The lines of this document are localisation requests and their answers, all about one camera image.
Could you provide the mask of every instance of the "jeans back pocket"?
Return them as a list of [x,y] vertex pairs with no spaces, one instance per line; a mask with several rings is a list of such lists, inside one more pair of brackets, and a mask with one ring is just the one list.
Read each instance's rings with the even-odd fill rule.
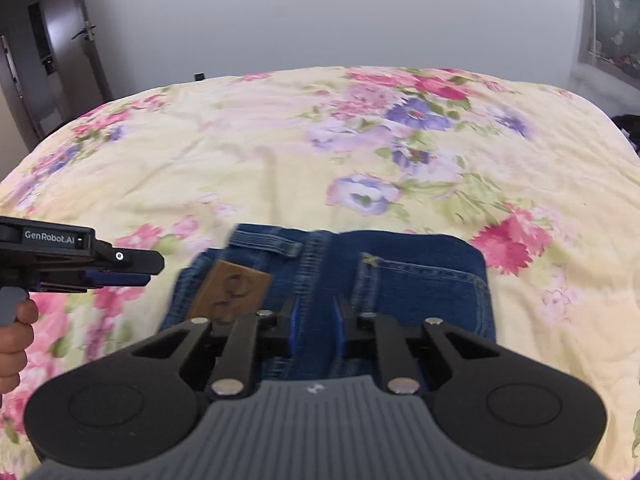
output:
[[361,253],[351,304],[358,312],[389,314],[400,325],[439,317],[476,335],[495,339],[489,287],[469,272],[385,260]]

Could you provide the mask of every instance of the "floral bedsheet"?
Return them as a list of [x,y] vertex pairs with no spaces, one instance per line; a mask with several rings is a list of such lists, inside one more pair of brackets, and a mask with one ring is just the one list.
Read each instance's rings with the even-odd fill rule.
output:
[[22,424],[34,389],[155,332],[179,269],[238,222],[468,240],[490,270],[498,341],[595,387],[609,423],[593,463],[614,480],[640,468],[640,163],[569,92],[366,67],[169,86],[46,139],[0,184],[0,214],[166,258],[146,288],[33,295],[1,479],[36,467]]

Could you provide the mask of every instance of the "bed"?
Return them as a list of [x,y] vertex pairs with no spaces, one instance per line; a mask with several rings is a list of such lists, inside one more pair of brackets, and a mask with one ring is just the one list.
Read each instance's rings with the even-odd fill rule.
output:
[[37,466],[22,410],[49,378],[153,334],[181,268],[235,224],[444,233],[480,249],[498,342],[570,373],[609,417],[593,463],[640,468],[640,162],[590,102],[460,70],[311,68],[120,99],[47,138],[0,214],[164,254],[146,288],[33,294],[0,479]]

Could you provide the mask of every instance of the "brown leather patch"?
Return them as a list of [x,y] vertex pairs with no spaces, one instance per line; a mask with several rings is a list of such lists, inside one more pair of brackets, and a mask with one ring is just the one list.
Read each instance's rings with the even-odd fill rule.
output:
[[219,260],[198,289],[188,319],[207,317],[218,326],[232,324],[241,314],[258,312],[271,275]]

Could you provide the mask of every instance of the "silver bolt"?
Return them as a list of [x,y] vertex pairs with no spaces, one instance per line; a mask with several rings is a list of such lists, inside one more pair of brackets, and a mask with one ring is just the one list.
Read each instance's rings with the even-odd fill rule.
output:
[[420,389],[420,383],[409,377],[396,377],[391,379],[386,387],[396,395],[411,395]]
[[211,389],[220,397],[229,397],[237,395],[244,390],[244,384],[238,379],[218,379],[211,385]]

